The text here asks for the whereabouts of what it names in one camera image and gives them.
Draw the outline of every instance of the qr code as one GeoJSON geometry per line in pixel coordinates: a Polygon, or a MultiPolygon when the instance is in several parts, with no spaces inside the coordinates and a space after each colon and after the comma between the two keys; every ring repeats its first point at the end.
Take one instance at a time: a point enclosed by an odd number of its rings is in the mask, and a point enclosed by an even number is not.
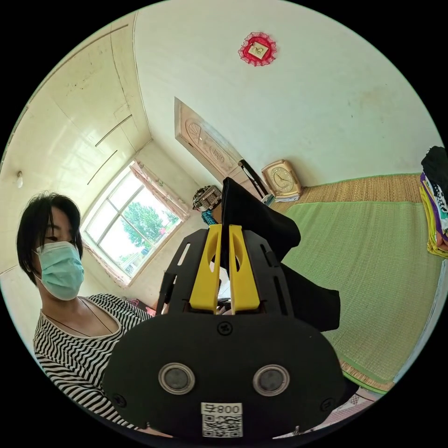
{"type": "Polygon", "coordinates": [[[243,437],[242,415],[202,415],[204,437],[243,437]]]}

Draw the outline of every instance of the wooden door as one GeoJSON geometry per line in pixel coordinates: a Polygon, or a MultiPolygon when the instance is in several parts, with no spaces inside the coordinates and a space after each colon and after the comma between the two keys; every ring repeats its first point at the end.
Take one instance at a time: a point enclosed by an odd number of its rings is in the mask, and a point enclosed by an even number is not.
{"type": "Polygon", "coordinates": [[[177,98],[175,98],[175,130],[176,140],[193,154],[219,182],[222,183],[226,177],[231,177],[256,198],[261,199],[252,182],[238,166],[238,161],[242,157],[235,148],[177,98]]]}

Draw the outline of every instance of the green mat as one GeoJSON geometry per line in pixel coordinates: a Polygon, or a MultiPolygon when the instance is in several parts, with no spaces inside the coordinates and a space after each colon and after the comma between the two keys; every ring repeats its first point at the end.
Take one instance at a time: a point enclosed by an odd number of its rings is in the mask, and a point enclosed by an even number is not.
{"type": "Polygon", "coordinates": [[[305,203],[286,215],[301,242],[283,263],[340,292],[340,327],[324,335],[362,374],[392,381],[425,326],[441,270],[442,258],[427,251],[423,204],[305,203]]]}

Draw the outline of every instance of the red decoration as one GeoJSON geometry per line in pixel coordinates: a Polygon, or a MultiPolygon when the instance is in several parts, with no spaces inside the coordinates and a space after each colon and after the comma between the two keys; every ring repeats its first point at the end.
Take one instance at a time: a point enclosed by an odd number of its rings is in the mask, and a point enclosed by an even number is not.
{"type": "Polygon", "coordinates": [[[250,33],[238,53],[244,62],[258,67],[269,65],[275,59],[277,46],[265,33],[250,33]]]}

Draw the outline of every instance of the label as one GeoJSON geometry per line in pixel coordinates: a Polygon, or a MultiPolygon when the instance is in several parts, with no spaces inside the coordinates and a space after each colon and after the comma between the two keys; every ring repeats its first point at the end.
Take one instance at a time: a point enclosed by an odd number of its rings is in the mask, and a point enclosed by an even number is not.
{"type": "Polygon", "coordinates": [[[204,437],[243,437],[242,403],[201,403],[204,437]]]}

